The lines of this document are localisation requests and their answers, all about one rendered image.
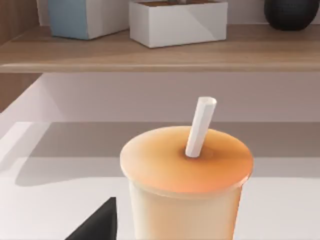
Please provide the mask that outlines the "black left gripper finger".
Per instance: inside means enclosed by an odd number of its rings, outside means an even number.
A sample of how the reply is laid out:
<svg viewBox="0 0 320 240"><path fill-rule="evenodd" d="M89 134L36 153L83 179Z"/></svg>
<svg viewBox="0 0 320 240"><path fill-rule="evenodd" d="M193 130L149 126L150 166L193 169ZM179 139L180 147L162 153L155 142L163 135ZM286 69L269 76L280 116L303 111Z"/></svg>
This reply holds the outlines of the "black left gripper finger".
<svg viewBox="0 0 320 240"><path fill-rule="evenodd" d="M116 197L110 197L65 240L117 240Z"/></svg>

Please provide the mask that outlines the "cream cup with orange lid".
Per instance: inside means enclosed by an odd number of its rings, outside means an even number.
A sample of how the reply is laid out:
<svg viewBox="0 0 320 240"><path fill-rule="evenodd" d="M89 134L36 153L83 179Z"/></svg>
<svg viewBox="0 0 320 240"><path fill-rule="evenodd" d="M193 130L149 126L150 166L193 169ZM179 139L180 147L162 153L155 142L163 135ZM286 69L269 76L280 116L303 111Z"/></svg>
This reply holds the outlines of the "cream cup with orange lid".
<svg viewBox="0 0 320 240"><path fill-rule="evenodd" d="M233 240L254 158L243 142L209 127L216 105L202 96L190 126L153 129L123 146L136 240Z"/></svg>

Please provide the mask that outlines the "light blue and white box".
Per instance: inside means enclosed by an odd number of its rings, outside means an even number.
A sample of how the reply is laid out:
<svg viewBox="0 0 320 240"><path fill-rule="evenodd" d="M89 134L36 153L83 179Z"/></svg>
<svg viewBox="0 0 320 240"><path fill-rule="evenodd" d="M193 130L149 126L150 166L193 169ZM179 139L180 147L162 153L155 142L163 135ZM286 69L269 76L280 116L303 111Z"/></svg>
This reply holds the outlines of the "light blue and white box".
<svg viewBox="0 0 320 240"><path fill-rule="evenodd" d="M130 0L48 0L51 35L92 40L129 28Z"/></svg>

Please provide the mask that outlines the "black round vase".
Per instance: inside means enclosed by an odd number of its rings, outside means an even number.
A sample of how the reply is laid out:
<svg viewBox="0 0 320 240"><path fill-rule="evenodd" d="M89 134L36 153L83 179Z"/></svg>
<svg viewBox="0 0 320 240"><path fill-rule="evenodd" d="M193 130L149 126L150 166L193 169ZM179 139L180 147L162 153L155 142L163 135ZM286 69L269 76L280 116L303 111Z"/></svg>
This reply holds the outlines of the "black round vase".
<svg viewBox="0 0 320 240"><path fill-rule="evenodd" d="M315 19L320 0L264 0L264 16L280 31L301 31Z"/></svg>

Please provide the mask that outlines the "white rectangular plant pot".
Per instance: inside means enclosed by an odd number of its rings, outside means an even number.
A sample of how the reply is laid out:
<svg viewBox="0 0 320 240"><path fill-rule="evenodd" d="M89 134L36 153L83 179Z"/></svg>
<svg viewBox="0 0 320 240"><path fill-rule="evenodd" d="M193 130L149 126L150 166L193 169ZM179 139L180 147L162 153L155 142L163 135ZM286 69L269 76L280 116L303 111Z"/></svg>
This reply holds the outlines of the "white rectangular plant pot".
<svg viewBox="0 0 320 240"><path fill-rule="evenodd" d="M161 1L129 3L130 38L148 48L161 48L227 38L228 3L191 0L188 4Z"/></svg>

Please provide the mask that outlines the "wooden shelf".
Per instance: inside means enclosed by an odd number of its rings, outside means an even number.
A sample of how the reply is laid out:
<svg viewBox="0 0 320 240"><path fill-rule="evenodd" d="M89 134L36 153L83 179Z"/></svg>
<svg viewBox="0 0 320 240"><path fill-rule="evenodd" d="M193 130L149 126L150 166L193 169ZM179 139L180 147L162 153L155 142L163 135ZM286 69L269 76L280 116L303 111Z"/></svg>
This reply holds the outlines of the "wooden shelf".
<svg viewBox="0 0 320 240"><path fill-rule="evenodd" d="M264 0L229 0L226 41L148 49L127 31L92 41L38 26L0 46L3 75L41 73L320 72L320 11L302 31L269 27Z"/></svg>

